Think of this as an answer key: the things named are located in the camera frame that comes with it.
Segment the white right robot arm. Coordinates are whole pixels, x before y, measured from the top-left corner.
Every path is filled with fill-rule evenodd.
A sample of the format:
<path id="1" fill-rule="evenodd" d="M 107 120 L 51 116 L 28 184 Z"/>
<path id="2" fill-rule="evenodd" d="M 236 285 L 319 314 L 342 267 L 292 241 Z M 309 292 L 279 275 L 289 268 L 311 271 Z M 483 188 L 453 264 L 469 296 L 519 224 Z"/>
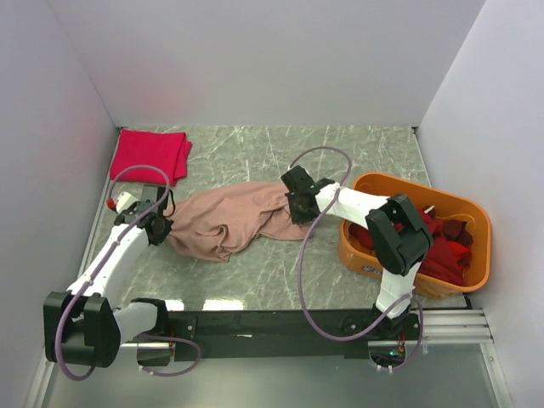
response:
<path id="1" fill-rule="evenodd" d="M 404 194 L 370 195 L 328 178 L 315 181 L 300 166 L 289 168 L 281 176 L 281 181 L 287 188 L 292 222 L 309 225 L 297 260 L 298 298 L 307 322 L 319 335 L 336 342 L 358 340 L 373 330 L 384 339 L 395 337 L 411 311 L 417 271 L 434 241 L 411 199 Z M 306 246 L 326 215 L 366 228 L 377 261 L 382 266 L 380 291 L 374 303 L 379 314 L 367 328 L 346 337 L 323 331 L 312 318 L 303 294 Z"/>

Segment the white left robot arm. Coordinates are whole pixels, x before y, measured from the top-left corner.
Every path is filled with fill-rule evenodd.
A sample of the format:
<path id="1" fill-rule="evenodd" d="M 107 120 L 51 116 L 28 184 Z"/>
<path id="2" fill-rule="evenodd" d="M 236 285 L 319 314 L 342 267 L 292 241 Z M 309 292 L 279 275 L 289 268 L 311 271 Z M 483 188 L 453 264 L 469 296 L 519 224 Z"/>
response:
<path id="1" fill-rule="evenodd" d="M 147 184 L 141 197 L 114 220 L 110 237 L 85 272 L 43 303 L 45 355 L 59 365 L 106 368 L 122 344 L 143 334 L 152 342 L 170 330 L 165 301 L 136 298 L 115 310 L 125 274 L 150 246 L 160 246 L 172 229 L 165 215 L 172 191 Z"/>

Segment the pink t shirt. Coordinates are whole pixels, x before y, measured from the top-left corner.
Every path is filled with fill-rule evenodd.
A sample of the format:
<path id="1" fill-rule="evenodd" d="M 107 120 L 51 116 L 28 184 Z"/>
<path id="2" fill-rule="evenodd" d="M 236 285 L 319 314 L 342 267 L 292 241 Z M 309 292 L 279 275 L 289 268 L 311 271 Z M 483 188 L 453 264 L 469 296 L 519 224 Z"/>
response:
<path id="1" fill-rule="evenodd" d="M 309 225 L 292 222 L 286 193 L 281 182 L 258 181 L 196 192 L 170 208 L 167 242 L 182 255 L 227 263 L 260 236 L 300 241 Z"/>

